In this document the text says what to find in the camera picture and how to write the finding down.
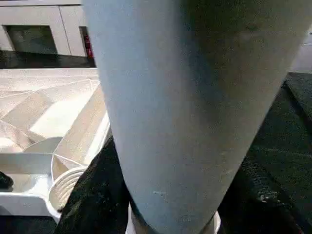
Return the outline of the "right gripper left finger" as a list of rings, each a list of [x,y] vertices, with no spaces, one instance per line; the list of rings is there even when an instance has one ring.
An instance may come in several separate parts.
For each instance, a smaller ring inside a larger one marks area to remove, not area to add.
[[[79,177],[55,229],[56,234],[124,234],[130,195],[113,137]]]

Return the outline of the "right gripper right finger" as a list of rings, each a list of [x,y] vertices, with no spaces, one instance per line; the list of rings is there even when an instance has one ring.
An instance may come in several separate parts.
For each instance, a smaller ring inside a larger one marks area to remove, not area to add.
[[[218,212],[221,234],[302,234],[292,207],[253,155],[247,155]]]

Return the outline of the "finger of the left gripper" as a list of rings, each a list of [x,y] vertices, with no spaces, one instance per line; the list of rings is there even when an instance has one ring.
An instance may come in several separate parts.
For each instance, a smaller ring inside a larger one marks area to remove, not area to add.
[[[0,189],[1,190],[10,189],[13,186],[13,184],[14,182],[10,176],[6,175],[3,172],[0,172]]]

